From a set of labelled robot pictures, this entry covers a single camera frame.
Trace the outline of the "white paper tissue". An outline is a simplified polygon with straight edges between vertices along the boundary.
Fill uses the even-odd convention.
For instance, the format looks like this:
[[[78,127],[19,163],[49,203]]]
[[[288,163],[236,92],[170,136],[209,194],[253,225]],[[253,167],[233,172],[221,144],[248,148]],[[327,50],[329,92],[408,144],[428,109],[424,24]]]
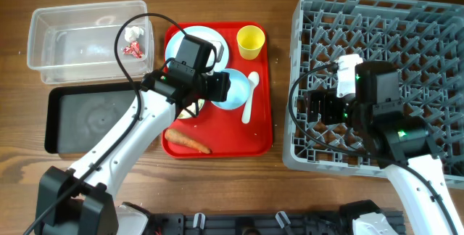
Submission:
[[[139,26],[125,28],[124,39],[128,43],[136,41],[140,36],[144,35],[144,29]]]

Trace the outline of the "white plastic spoon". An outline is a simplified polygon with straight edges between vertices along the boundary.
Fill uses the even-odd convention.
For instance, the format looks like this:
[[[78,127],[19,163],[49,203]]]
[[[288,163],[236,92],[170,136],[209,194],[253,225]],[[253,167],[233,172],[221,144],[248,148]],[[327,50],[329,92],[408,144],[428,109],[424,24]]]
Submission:
[[[241,117],[241,121],[243,124],[248,124],[251,119],[253,93],[254,93],[254,89],[257,87],[257,85],[260,82],[260,76],[258,72],[256,71],[251,72],[248,76],[248,81],[249,81],[249,86],[250,86],[250,92],[249,92],[249,97],[244,105],[244,111]]]

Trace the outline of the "red snack wrapper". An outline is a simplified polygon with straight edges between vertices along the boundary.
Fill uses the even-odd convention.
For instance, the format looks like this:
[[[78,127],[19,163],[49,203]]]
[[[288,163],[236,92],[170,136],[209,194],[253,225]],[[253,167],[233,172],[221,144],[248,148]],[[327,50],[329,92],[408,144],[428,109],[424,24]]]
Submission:
[[[144,53],[141,50],[140,44],[137,41],[131,42],[127,47],[123,49],[123,54],[132,55],[137,59],[143,57]]]

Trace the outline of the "light blue bowl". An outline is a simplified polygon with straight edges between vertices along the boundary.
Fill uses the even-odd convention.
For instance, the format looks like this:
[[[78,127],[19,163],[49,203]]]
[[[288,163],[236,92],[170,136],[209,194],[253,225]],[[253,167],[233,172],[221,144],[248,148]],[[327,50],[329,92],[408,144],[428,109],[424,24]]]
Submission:
[[[226,68],[223,72],[229,74],[231,86],[224,102],[212,102],[216,107],[222,110],[235,110],[242,106],[250,95],[250,85],[248,78],[240,71]]]

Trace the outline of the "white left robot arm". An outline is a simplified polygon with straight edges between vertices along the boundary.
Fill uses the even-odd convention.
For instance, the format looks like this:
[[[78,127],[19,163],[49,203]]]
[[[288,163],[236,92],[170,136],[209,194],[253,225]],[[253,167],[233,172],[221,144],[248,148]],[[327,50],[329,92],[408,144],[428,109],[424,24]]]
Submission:
[[[35,234],[148,234],[151,215],[114,198],[122,182],[161,132],[200,99],[223,102],[229,74],[213,70],[217,50],[186,34],[175,57],[146,74],[136,98],[101,141],[67,170],[49,168],[39,183]]]

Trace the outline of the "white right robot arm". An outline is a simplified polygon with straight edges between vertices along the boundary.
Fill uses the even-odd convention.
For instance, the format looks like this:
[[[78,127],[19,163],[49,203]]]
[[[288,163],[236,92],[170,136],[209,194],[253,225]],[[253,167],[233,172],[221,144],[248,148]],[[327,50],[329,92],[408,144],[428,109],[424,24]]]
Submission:
[[[389,62],[365,62],[344,74],[338,85],[348,89],[308,91],[308,121],[344,123],[357,132],[391,182],[416,234],[462,234],[463,225],[448,191],[431,130],[424,119],[406,116],[399,95],[399,76]]]

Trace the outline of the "yellow plastic cup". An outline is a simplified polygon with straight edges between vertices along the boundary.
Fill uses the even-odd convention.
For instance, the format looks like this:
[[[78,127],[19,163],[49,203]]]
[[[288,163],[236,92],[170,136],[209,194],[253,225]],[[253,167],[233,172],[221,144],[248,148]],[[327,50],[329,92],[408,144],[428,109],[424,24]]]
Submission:
[[[246,25],[238,31],[236,40],[241,57],[253,60],[257,58],[264,46],[265,33],[255,25]]]

